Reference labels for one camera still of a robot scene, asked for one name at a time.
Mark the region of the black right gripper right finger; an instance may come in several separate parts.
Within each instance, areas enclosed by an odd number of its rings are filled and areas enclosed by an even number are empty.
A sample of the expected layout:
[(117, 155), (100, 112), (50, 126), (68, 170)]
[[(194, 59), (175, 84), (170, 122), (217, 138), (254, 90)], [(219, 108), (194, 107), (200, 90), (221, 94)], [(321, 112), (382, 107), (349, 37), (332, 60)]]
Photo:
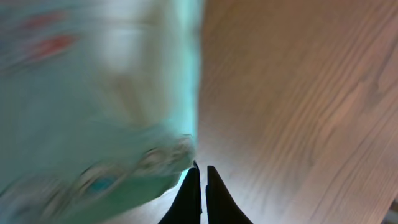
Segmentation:
[(252, 224), (236, 205), (214, 166), (207, 166), (206, 207), (209, 224)]

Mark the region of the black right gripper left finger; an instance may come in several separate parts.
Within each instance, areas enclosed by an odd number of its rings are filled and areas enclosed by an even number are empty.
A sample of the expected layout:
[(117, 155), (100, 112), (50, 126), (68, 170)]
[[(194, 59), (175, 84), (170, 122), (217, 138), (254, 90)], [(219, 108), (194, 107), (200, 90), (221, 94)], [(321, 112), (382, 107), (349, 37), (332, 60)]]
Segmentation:
[(193, 161), (178, 193), (159, 224), (200, 224), (201, 223), (200, 170)]

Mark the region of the light green snack packet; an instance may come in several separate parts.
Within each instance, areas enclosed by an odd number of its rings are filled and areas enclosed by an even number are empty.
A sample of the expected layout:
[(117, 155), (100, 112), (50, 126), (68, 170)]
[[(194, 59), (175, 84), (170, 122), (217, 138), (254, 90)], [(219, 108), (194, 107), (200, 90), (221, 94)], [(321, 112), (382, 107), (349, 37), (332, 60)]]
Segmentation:
[(1, 1), (1, 222), (97, 223), (195, 157), (197, 0)]

